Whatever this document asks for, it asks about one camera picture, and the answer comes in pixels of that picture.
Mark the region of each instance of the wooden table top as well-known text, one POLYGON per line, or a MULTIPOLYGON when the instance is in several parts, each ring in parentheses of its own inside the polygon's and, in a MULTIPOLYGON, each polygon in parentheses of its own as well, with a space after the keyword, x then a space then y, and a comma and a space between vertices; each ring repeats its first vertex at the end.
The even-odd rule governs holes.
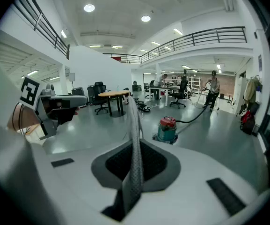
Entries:
POLYGON ((130 91, 128 90, 123 90, 123 91, 110 91, 110 92, 103 92, 98 94, 100 97, 110 97, 110 96, 118 96, 118 95, 124 95, 128 94, 130 91))

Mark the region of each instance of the gray floor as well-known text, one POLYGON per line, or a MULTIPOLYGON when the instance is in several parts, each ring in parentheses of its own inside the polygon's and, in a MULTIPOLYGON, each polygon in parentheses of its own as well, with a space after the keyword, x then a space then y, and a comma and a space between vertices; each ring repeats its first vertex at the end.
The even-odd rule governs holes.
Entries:
MULTIPOLYGON (((165 97, 151 102, 144 99, 143 92, 135 92, 152 108, 144 113, 142 127, 144 138, 152 140, 152 134, 157 132, 159 121, 164 116, 171 116, 178 120, 190 120, 201 109, 196 108, 190 101, 185 101, 186 108, 177 106, 165 107, 165 97)), ((94 146, 104 146, 113 142, 127 139, 127 116, 112 118, 101 111, 94 113, 96 106, 88 106, 79 111, 71 122, 61 125, 57 135, 48 138, 43 148, 47 153, 59 153, 72 150, 82 150, 94 146)), ((111 102, 112 110, 117 109, 116 101, 111 102)), ((206 110, 197 120, 190 124, 178 123, 179 138, 173 146, 202 152, 222 163, 246 181, 258 192, 267 187, 267 169, 258 139, 240 131, 239 118, 225 111, 206 110)))

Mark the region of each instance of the white shelving unit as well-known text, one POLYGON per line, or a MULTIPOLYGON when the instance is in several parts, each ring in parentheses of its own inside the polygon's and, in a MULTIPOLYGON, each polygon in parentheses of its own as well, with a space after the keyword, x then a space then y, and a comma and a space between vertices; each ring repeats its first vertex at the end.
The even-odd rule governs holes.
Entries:
POLYGON ((200 77, 189 77, 189 85, 191 86, 193 93, 198 93, 200 91, 200 77))

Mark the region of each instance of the table leg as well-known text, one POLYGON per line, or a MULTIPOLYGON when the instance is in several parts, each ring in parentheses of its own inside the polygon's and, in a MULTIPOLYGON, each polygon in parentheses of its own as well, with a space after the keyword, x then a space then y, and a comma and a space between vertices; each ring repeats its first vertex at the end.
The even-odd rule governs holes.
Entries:
POLYGON ((119 96, 119 102, 120 102, 120 107, 121 107, 121 116, 123 116, 124 115, 124 108, 122 106, 122 95, 119 96))
POLYGON ((164 91, 166 91, 165 107, 167 107, 167 105, 168 105, 168 90, 164 90, 164 91))
POLYGON ((107 102, 108 102, 108 109, 109 109, 109 114, 112 116, 112 110, 111 110, 111 104, 110 104, 110 98, 107 97, 107 102))
POLYGON ((120 111, 120 108, 119 108, 119 96, 116 96, 116 101, 117 101, 117 108, 118 108, 118 111, 120 111))

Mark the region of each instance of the vacuum cleaner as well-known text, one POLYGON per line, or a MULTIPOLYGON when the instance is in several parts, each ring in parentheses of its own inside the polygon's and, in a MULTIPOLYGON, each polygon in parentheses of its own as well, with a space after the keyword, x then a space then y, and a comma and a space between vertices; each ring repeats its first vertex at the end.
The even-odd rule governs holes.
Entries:
MULTIPOLYGON (((209 92, 211 92, 209 89, 203 89, 198 97, 197 103, 199 102, 202 92, 205 90, 208 90, 209 92)), ((206 110, 207 106, 210 105, 210 103, 211 101, 205 105, 205 108, 203 108, 200 114, 198 114, 194 119, 190 121, 176 120, 173 117, 162 118, 159 123, 158 134, 153 134, 153 140, 163 142, 163 143, 174 144, 178 138, 178 134, 176 133, 176 128, 177 128, 176 123, 177 122, 181 122, 181 123, 193 122, 206 110)))

